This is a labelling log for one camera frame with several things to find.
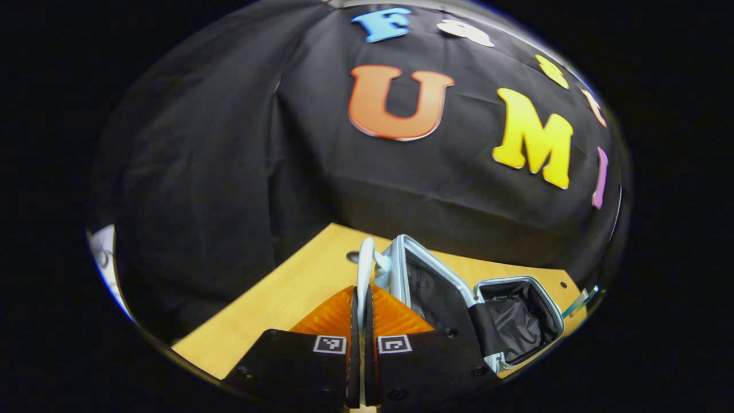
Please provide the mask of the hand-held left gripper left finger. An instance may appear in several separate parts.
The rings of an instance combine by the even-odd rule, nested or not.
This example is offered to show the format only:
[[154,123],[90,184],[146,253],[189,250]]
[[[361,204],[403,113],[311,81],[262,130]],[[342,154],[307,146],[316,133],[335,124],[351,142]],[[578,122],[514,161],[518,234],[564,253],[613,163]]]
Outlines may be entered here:
[[292,411],[360,404],[356,288],[328,298],[289,331],[268,329],[224,382]]

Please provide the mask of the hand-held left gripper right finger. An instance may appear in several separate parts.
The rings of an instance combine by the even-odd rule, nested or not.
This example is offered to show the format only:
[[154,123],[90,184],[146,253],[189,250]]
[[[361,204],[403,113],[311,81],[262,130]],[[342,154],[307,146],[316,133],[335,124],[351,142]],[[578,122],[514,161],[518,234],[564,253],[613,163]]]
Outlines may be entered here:
[[433,327],[377,285],[366,296],[364,399],[380,411],[430,411],[500,384],[485,363],[467,309]]

